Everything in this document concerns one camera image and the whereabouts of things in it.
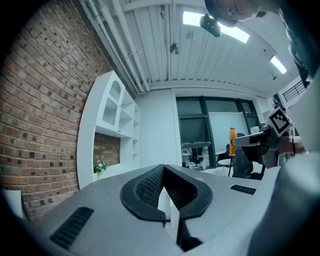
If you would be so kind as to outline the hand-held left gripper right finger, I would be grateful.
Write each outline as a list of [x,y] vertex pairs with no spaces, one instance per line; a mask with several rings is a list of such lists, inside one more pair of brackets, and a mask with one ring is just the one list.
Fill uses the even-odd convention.
[[212,189],[170,165],[163,168],[163,185],[179,212],[176,244],[187,252],[203,242],[190,235],[186,221],[203,215],[213,200]]

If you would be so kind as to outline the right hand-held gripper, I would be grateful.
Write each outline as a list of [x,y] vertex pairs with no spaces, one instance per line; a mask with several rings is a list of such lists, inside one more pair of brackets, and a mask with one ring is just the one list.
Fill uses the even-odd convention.
[[273,168],[279,165],[278,138],[289,137],[289,129],[292,125],[285,109],[276,106],[266,116],[264,123],[261,123],[261,132],[233,138],[231,144],[235,147],[255,147],[266,144],[267,151],[262,154],[263,163],[266,168]]

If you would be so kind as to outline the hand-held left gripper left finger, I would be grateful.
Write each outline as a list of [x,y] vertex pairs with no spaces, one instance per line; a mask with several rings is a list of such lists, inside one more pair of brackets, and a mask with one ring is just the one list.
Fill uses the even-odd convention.
[[164,188],[164,165],[129,180],[120,191],[123,206],[138,219],[150,222],[167,222],[165,212],[158,209],[160,194]]

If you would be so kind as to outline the orange handle screwdriver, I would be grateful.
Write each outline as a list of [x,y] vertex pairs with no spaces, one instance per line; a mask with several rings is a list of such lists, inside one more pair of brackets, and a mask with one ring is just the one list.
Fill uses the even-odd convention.
[[230,156],[230,164],[228,170],[228,176],[230,176],[231,168],[232,168],[232,160],[233,157],[236,156],[236,147],[233,145],[233,139],[237,138],[237,131],[234,127],[230,128],[229,131],[229,156]]

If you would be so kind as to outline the person's right forearm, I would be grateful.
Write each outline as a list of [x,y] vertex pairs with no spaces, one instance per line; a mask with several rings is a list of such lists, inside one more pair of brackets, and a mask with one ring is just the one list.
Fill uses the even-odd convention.
[[[302,139],[300,136],[293,136],[296,148],[296,155],[303,154],[307,150],[305,149]],[[281,136],[278,138],[278,154],[279,155],[292,155],[292,137],[291,136]]]

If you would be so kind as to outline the whiteboard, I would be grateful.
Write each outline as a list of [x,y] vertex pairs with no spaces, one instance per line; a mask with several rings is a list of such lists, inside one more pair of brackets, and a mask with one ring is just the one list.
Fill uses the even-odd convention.
[[209,112],[215,154],[226,152],[226,145],[230,142],[230,129],[247,136],[248,128],[242,112]]

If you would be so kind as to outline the black office chair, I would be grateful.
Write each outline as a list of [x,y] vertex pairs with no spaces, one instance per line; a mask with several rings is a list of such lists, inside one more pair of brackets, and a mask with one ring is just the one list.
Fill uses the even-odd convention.
[[261,173],[254,172],[253,162],[249,161],[241,147],[235,148],[235,156],[232,158],[233,178],[261,180]]

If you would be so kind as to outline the round white table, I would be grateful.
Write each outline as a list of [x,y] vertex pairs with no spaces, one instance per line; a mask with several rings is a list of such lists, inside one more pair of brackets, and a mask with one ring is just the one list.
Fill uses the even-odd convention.
[[221,167],[222,175],[227,177],[232,177],[234,174],[234,165],[230,158],[221,159],[217,162],[219,167]]

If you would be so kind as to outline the white desk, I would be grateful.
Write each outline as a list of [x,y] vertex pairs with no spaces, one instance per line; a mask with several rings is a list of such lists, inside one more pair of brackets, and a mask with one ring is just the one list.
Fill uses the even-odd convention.
[[153,165],[139,165],[139,166],[133,166],[129,164],[119,163],[111,166],[107,166],[106,169],[102,172],[94,173],[92,172],[89,175],[90,182],[96,182],[101,179],[111,178],[119,175],[124,174],[136,174],[137,176],[140,174],[144,174],[153,168],[157,167],[159,164],[153,164]]

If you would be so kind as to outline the white flowers in white pot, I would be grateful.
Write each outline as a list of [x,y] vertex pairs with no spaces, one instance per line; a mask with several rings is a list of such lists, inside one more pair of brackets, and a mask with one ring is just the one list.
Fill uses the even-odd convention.
[[108,162],[98,160],[93,167],[93,173],[96,174],[97,179],[102,179],[106,175],[107,168],[109,166]]

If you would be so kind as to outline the dark framed window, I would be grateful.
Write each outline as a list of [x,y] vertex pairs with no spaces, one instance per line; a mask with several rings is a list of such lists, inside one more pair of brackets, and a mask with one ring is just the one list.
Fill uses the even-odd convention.
[[260,120],[251,100],[226,97],[177,97],[176,107],[180,131],[182,166],[215,169],[226,152],[216,155],[209,112],[243,113],[248,135],[259,128]]

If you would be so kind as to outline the black stair railing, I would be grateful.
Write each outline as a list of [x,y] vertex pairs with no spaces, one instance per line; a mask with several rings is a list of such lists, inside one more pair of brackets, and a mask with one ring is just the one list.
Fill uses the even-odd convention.
[[304,86],[302,81],[299,81],[296,83],[293,87],[285,91],[282,96],[284,97],[284,100],[286,102],[289,102],[290,100],[294,99],[298,95],[301,95],[306,90],[306,87]]

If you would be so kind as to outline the white hutch shelf cabinet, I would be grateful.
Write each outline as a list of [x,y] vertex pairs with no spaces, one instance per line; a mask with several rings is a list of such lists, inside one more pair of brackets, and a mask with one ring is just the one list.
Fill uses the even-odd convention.
[[110,129],[111,127],[102,121],[102,98],[108,80],[107,73],[96,78],[80,119],[76,150],[77,177],[80,189],[92,183],[89,175],[94,172],[94,138],[97,133],[120,140],[118,164],[140,166],[141,110],[126,90],[125,85],[117,130]]

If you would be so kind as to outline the person's black top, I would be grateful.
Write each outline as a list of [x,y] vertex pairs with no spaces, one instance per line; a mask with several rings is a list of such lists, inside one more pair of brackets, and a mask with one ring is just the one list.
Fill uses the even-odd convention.
[[320,68],[320,0],[280,0],[279,15],[305,86]]

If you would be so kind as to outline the white low cabinet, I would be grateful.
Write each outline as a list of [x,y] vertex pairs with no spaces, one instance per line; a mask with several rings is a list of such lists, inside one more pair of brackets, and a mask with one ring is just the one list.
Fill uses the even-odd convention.
[[13,214],[20,218],[24,218],[23,208],[22,208],[22,195],[20,190],[1,190],[4,199],[9,205],[9,208],[13,212]]

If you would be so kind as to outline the white ceiling pipe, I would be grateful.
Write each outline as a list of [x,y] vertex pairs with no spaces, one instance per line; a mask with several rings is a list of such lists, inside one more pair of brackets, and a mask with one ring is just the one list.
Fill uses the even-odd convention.
[[112,33],[108,31],[107,27],[105,26],[104,20],[98,11],[95,0],[79,0],[79,2],[96,34],[101,40],[103,47],[110,56],[110,61],[113,63],[113,69],[121,78],[126,88],[131,91],[134,96],[143,94],[135,80],[132,78],[132,74],[130,70],[128,70],[127,65],[124,63],[125,58],[119,54],[119,47],[117,46]]
[[143,85],[145,86],[146,91],[149,92],[150,91],[150,86],[148,84],[148,81],[146,79],[144,70],[143,70],[141,62],[140,62],[140,59],[138,57],[138,54],[137,54],[138,51],[137,51],[137,49],[135,47],[135,44],[133,42],[133,39],[132,39],[130,30],[129,30],[129,27],[128,27],[128,23],[127,23],[125,14],[123,12],[123,9],[122,9],[121,3],[120,3],[120,0],[112,0],[112,3],[113,3],[113,6],[114,6],[115,13],[116,13],[116,15],[117,15],[117,17],[119,19],[120,25],[122,27],[122,30],[123,30],[124,36],[126,38],[127,44],[128,44],[128,46],[130,48],[131,53],[133,54],[133,59],[135,61],[137,69],[138,69],[138,71],[140,73],[140,76],[142,78]]

